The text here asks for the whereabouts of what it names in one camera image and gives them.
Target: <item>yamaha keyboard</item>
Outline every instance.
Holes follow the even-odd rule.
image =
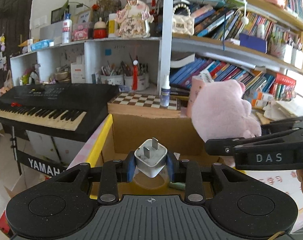
[[[54,137],[87,141],[118,94],[105,84],[51,84],[12,88],[0,97],[0,123]]]

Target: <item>red tassel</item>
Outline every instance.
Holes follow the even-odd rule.
[[[134,65],[132,90],[137,90],[137,85],[138,85],[138,69],[137,69],[137,65]]]

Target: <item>white handbag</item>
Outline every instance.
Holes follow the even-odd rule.
[[[188,12],[188,16],[175,14],[175,11],[178,8],[186,9]],[[174,6],[173,26],[172,26],[173,33],[188,34],[192,36],[194,34],[194,24],[195,24],[195,19],[194,17],[190,16],[190,9],[186,4],[180,3]]]

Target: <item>door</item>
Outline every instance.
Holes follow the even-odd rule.
[[[5,34],[7,70],[10,69],[10,55],[20,51],[18,45],[29,38],[29,20],[32,0],[0,0],[0,36]],[[0,69],[0,88],[4,85],[7,71]]]

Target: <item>chessboard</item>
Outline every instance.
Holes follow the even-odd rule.
[[[169,106],[160,105],[160,96],[136,93],[121,93],[108,103],[110,114],[131,114],[144,117],[180,117],[180,100],[170,98]]]

